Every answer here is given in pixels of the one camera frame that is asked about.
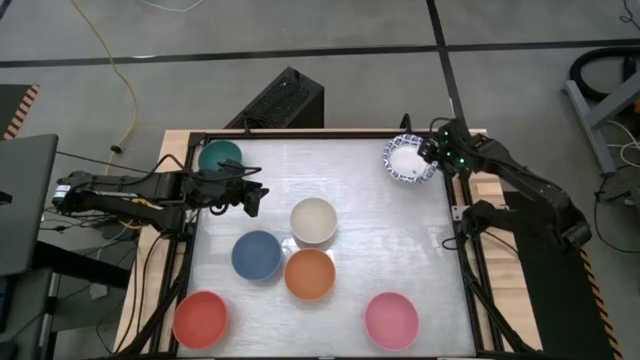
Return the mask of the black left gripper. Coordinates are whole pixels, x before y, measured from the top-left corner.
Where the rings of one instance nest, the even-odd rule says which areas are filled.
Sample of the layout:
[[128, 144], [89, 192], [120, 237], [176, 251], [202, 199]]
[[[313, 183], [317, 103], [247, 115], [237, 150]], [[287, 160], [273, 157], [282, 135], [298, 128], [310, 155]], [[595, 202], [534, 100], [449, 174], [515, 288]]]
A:
[[260, 188], [260, 183], [247, 180], [259, 169], [221, 169], [219, 171], [198, 171], [192, 174], [192, 207], [211, 208], [213, 215], [224, 214], [229, 207], [243, 206], [250, 217], [257, 217], [259, 204], [269, 193], [268, 188]]

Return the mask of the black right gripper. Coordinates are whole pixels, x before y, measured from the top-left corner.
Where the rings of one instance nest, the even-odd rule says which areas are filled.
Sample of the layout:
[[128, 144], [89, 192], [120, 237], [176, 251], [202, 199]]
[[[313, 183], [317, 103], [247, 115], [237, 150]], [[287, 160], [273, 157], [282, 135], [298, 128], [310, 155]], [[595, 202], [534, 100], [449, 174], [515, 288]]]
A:
[[427, 163], [439, 162], [441, 159], [439, 142], [433, 137], [425, 138], [418, 150], [420, 157]]

